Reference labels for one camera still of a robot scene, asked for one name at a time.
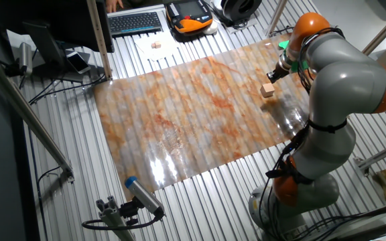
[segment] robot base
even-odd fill
[[[248,200],[248,210],[251,218],[255,222],[255,224],[263,229],[265,233],[271,232],[272,227],[269,222],[269,216],[267,215],[267,197],[269,197],[270,187],[268,186],[265,190],[265,195],[263,197],[263,201],[261,204],[261,212],[259,211],[259,204],[261,199],[261,194],[263,193],[264,186],[258,187],[254,189],[254,191],[251,193],[249,200]],[[275,196],[272,195],[270,199],[270,206],[273,206],[273,200],[276,200]],[[296,215],[294,217],[290,218],[278,218],[278,224],[279,224],[279,231],[289,240],[291,237],[294,237],[298,234],[298,228],[306,225],[305,220],[303,219],[303,216]]]

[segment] reflective surface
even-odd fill
[[[297,76],[260,94],[286,39],[95,87],[121,182],[136,175],[155,191],[293,137],[308,117]]]

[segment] small wooden cube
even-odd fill
[[[273,96],[275,89],[273,88],[272,84],[264,84],[261,86],[260,92],[264,98],[268,98],[268,97]]]

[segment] desk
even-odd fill
[[[261,16],[258,25],[233,35],[229,35],[220,26],[216,36],[192,39],[182,44],[179,54],[158,62],[142,60],[135,48],[133,40],[146,35],[117,38],[116,52],[109,54],[113,75],[115,78],[133,77],[261,41],[264,39],[261,33],[269,23],[276,5],[277,1],[262,3],[257,12]],[[309,0],[290,0],[277,29],[293,25],[301,14],[309,11],[316,11]],[[86,48],[76,50],[92,54],[89,64],[100,65],[99,53]],[[30,100],[48,84],[48,81],[33,84],[27,82],[22,92]],[[56,90],[75,85],[61,83],[56,86]],[[57,175],[44,177],[41,182],[49,239],[116,240],[112,232],[93,232],[81,227],[81,222],[98,218],[96,200],[113,195],[119,203],[126,201],[93,93],[81,88],[61,92],[56,97],[43,98],[33,109],[63,154],[71,161],[76,177],[73,184],[59,183]],[[357,134],[354,155],[367,158],[386,147],[386,114],[352,115],[348,121]],[[37,174],[41,175],[57,164],[34,136],[32,139],[38,160]],[[29,163],[33,167],[29,141],[27,146]],[[270,147],[156,191],[155,195],[162,200],[167,217],[163,222],[134,230],[133,233],[138,240],[260,240],[261,231],[252,224],[247,212],[247,198],[254,188],[263,185],[266,180],[264,173],[273,167],[282,147]],[[347,162],[332,172],[340,185],[341,197],[336,205],[306,213],[304,216],[308,225],[329,216],[355,214],[385,204],[372,179],[363,177],[354,167],[352,162]],[[372,171],[384,168],[386,161],[374,165]],[[38,220],[40,234],[44,236],[39,209]],[[139,222],[150,220],[147,211],[141,210]]]

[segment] keyboard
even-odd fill
[[[109,17],[109,22],[113,37],[162,30],[162,25],[156,12]]]

